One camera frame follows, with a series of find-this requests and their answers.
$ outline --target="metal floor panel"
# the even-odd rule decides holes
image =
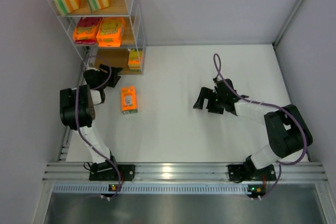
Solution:
[[[45,224],[326,223],[311,185],[280,185],[262,201],[243,195],[120,195],[110,202],[84,197],[53,194]]]

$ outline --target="cable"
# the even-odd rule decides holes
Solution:
[[[111,78],[111,75],[112,75],[112,69],[111,69],[111,66],[109,64],[109,62],[104,58],[104,57],[101,57],[101,56],[89,56],[88,59],[90,58],[101,58],[103,61],[105,61],[107,63],[107,66],[109,67],[109,76],[107,77],[107,79],[99,86],[95,87],[93,90],[96,90],[96,89],[99,89],[101,87],[103,87],[108,81],[109,79]],[[80,126],[79,126],[79,119],[78,119],[78,105],[79,105],[79,87],[77,87],[76,89],[76,100],[75,100],[75,120],[76,120],[76,127],[77,127],[77,131],[78,131],[78,134],[80,135],[80,137],[83,139],[83,141],[91,148],[93,149],[94,152],[96,152],[99,156],[101,156],[102,158],[104,158],[107,162],[109,162],[112,167],[115,169],[115,171],[117,172],[117,175],[118,175],[118,190],[115,192],[115,194],[113,194],[113,196],[111,198],[113,198],[115,195],[117,195],[117,193],[121,190],[121,184],[120,184],[120,181],[121,181],[121,175],[120,175],[120,172],[116,166],[116,164],[108,157],[106,157],[105,155],[103,155],[102,153],[100,153],[82,134],[82,132],[80,131]]]
[[[217,71],[217,76],[220,76],[220,78],[222,79],[222,81],[224,82],[224,84],[230,89],[230,91],[238,98],[240,98],[241,100],[245,101],[245,102],[248,102],[248,103],[253,103],[253,104],[259,104],[259,105],[263,105],[263,106],[267,106],[267,107],[271,107],[271,108],[276,108],[280,111],[282,111],[283,113],[285,113],[289,118],[291,118],[294,122],[294,124],[297,126],[297,128],[299,129],[300,133],[301,133],[301,136],[302,136],[302,140],[303,140],[303,150],[302,150],[302,153],[301,153],[301,156],[295,160],[294,162],[290,162],[290,163],[283,163],[283,162],[280,162],[280,161],[277,161],[277,163],[279,164],[279,174],[278,174],[278,177],[276,179],[276,181],[274,182],[274,184],[271,186],[271,188],[268,190],[268,192],[266,192],[262,197],[260,197],[260,199],[264,199],[265,197],[267,197],[273,190],[274,188],[276,187],[276,185],[278,184],[278,182],[280,181],[280,177],[281,177],[281,173],[282,173],[282,169],[281,169],[281,165],[295,165],[297,164],[298,162],[300,162],[306,152],[307,152],[307,139],[306,139],[306,135],[305,133],[303,132],[303,128],[301,127],[300,123],[298,122],[298,120],[296,120],[296,118],[294,116],[292,116],[292,114],[290,114],[287,110],[285,110],[284,108],[278,106],[278,105],[275,105],[275,104],[272,104],[272,103],[266,103],[266,102],[258,102],[258,101],[253,101],[253,100],[250,100],[250,99],[247,99],[245,97],[242,97],[240,94],[238,94],[230,85],[229,83],[225,80],[225,78],[223,77],[222,73],[221,73],[221,69],[222,69],[222,61],[220,59],[220,56],[215,53],[214,54],[214,57],[213,57],[213,60],[214,60],[214,65],[215,65],[215,68],[216,68],[216,71]]]
[[[83,163],[83,167],[85,170],[91,171],[91,165],[89,164],[89,162],[84,162]]]
[[[264,189],[266,189],[266,186],[267,186],[267,180],[266,180],[266,176],[265,174],[263,174],[263,181],[262,181],[262,186],[264,187]]]
[[[82,203],[83,201],[90,199],[90,198],[96,198],[96,197],[100,197],[100,195],[95,194],[95,195],[89,195],[89,196],[85,196],[79,200],[77,200],[77,202],[75,202],[72,206],[70,206],[67,210],[65,210],[64,212],[62,212],[61,214],[57,214],[56,213],[56,207],[55,204],[52,204],[51,206],[51,210],[52,210],[52,214],[54,216],[56,216],[56,218],[62,218],[64,217],[70,210],[72,210],[73,208],[75,208],[78,204]]]

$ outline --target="white wall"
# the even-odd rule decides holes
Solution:
[[[75,85],[79,57],[46,0],[0,6],[0,216],[30,223],[64,132],[59,90]]]
[[[307,0],[279,46],[291,96],[314,137],[336,195],[336,0]]]

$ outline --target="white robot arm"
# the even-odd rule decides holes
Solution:
[[[295,122],[288,118],[283,110],[292,115],[303,129],[307,140],[307,146],[312,144],[312,136],[296,106],[290,104],[281,110],[263,106],[256,103],[248,103],[241,100],[232,92],[233,84],[230,79],[223,80],[214,78],[215,89],[202,87],[194,109],[202,109],[204,99],[208,100],[207,109],[210,113],[223,114],[224,110],[235,116],[244,116],[266,127],[269,143],[255,154],[248,156],[240,168],[242,180],[251,180],[262,175],[272,164],[290,154],[302,150],[304,139]]]
[[[94,107],[103,102],[102,90],[90,90],[89,85],[82,85],[78,89],[78,104],[76,104],[76,89],[60,91],[60,117],[65,126],[69,126],[77,134],[80,131],[90,151],[92,165],[89,180],[118,180],[118,171],[116,171],[118,167],[120,173],[124,173],[123,179],[131,181],[135,176],[135,165],[116,163],[115,157],[105,145],[93,122],[96,118]],[[76,115],[76,106],[78,106],[78,115]]]

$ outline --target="shelf rack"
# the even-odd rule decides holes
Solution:
[[[112,67],[122,67],[121,74],[142,74],[144,68],[146,40],[143,29],[142,16],[140,11],[139,0],[111,0],[110,6],[98,11],[91,11],[86,0],[80,1],[78,10],[73,11],[69,15],[61,16],[53,0],[47,0],[51,9],[57,16],[62,28],[66,32],[68,38],[74,46],[74,49],[82,62],[87,65],[86,56],[100,55],[103,56]],[[122,35],[122,43],[118,48],[115,47],[98,47],[95,45],[75,44],[72,39],[74,29],[81,17],[123,17],[125,19],[125,28]],[[142,51],[140,62],[140,72],[133,72],[128,67],[129,50],[135,49],[138,52]],[[95,66],[99,66],[100,60],[97,58]]]

